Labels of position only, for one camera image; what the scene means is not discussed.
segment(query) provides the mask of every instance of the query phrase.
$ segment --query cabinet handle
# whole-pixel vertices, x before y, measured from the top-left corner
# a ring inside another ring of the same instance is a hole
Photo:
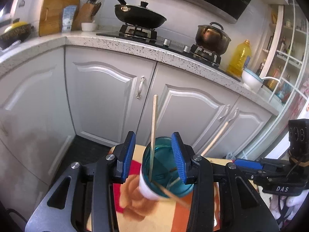
[[[230,120],[228,120],[228,122],[232,121],[236,117],[237,112],[238,112],[238,108],[235,109],[234,116]]]
[[[139,87],[137,89],[137,95],[136,95],[137,99],[140,99],[140,97],[141,97],[141,93],[142,93],[142,89],[143,89],[143,83],[144,83],[145,79],[146,78],[144,76],[141,77],[141,83],[139,84]]]
[[[228,105],[227,105],[227,108],[226,108],[226,110],[225,110],[225,113],[223,114],[222,117],[218,118],[218,121],[220,121],[221,119],[225,118],[225,116],[228,114],[229,109],[230,109],[230,105],[228,104]]]

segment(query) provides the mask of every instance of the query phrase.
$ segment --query yellow bottle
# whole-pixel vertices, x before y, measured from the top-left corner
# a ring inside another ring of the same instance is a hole
[[[227,73],[236,77],[241,77],[243,69],[247,67],[251,57],[252,52],[250,48],[250,41],[245,40],[243,43],[236,47],[236,50],[229,63]]]

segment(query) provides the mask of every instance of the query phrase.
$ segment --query gas stove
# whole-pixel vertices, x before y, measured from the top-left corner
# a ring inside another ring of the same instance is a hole
[[[193,44],[191,47],[181,43],[176,43],[166,38],[157,36],[157,32],[154,29],[141,28],[139,26],[125,24],[118,32],[106,32],[97,33],[99,36],[109,36],[121,39],[128,39],[131,41],[149,44],[151,46],[159,47],[165,50],[172,51],[174,53],[186,56],[193,60],[196,60],[204,65],[210,66],[225,75],[240,82],[236,77],[231,76],[225,71],[219,69],[221,57],[215,52],[208,51],[201,46]]]

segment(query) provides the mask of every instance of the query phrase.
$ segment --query stove burner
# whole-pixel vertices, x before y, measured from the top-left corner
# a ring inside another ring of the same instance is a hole
[[[211,62],[216,63],[217,65],[219,65],[221,62],[221,57],[216,52],[211,52],[196,44],[193,44],[191,46],[190,52],[193,54],[193,56],[197,56],[204,60],[209,60]]]
[[[142,28],[138,25],[124,24],[119,32],[132,38],[149,39],[150,41],[157,39],[157,32],[154,29]]]
[[[129,34],[132,34],[133,36],[141,36],[141,37],[148,37],[148,32],[144,32],[142,30],[136,30],[136,29],[129,29]]]

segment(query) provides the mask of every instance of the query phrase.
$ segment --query pot lid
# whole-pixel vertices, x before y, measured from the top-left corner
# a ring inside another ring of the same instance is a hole
[[[220,23],[211,22],[209,25],[199,25],[198,27],[204,27],[204,28],[207,27],[208,29],[212,29],[212,30],[217,31],[219,33],[221,32],[222,35],[224,35],[225,37],[229,38],[230,41],[231,41],[231,38],[223,31],[223,26]]]

